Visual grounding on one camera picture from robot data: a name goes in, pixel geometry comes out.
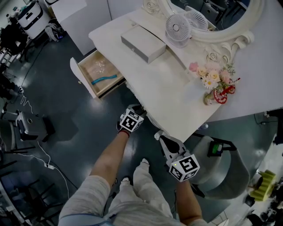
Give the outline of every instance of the pink flower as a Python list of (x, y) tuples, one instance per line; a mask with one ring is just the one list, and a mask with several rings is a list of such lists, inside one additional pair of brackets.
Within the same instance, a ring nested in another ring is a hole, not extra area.
[(208, 62), (208, 63), (205, 65), (205, 67), (206, 67), (208, 73), (209, 73), (210, 71), (217, 71), (217, 72), (219, 72), (220, 69), (221, 69), (219, 63), (216, 63), (216, 62)]
[(230, 73), (227, 70), (223, 70), (221, 72), (221, 79), (223, 82), (225, 82), (226, 84), (229, 84), (230, 82)]
[(196, 72), (198, 67), (199, 67), (198, 62), (190, 63), (189, 70), (192, 72)]

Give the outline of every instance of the drawer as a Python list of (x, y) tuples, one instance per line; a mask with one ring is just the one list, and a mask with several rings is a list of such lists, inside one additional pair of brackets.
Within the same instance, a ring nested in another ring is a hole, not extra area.
[[(117, 68), (98, 50), (84, 58), (80, 63), (77, 63), (76, 60), (72, 58), (70, 60), (70, 67), (93, 98), (102, 98), (125, 82), (124, 77)], [(117, 78), (102, 80), (92, 85), (92, 81), (96, 79), (113, 75), (117, 75)]]

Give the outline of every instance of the small fan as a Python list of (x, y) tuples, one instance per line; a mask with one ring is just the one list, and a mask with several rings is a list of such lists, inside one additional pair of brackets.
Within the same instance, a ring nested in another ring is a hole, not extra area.
[(196, 10), (190, 10), (184, 14), (184, 17), (189, 20), (193, 27), (200, 30), (208, 29), (208, 21), (200, 12)]
[(169, 16), (166, 21), (166, 38), (178, 48), (186, 46), (191, 38), (191, 25), (188, 20), (178, 14)]

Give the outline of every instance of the white vanity table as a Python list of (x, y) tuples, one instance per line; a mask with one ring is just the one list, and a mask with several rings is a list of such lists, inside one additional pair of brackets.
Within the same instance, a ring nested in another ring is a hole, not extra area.
[[(89, 37), (97, 51), (79, 64), (72, 58), (71, 69), (97, 99), (125, 78), (128, 87), (148, 112), (151, 122), (184, 142), (220, 107), (220, 104), (204, 105), (206, 89), (199, 84), (199, 79), (188, 73), (189, 64), (196, 61), (205, 63), (211, 54), (231, 63), (237, 50), (253, 41), (249, 29), (258, 20), (264, 1), (251, 0), (244, 16), (226, 30), (206, 32), (194, 29), (192, 39), (184, 48), (173, 46), (165, 37), (166, 17), (174, 14), (174, 9), (164, 0), (145, 2), (151, 6), (149, 9), (141, 8), (92, 31)], [(167, 45), (165, 53), (150, 64), (121, 42), (121, 34), (136, 24)], [(91, 81), (96, 77), (92, 77), (91, 69), (85, 65), (91, 64), (92, 58), (100, 53), (119, 70), (119, 74), (116, 79), (92, 85)]]

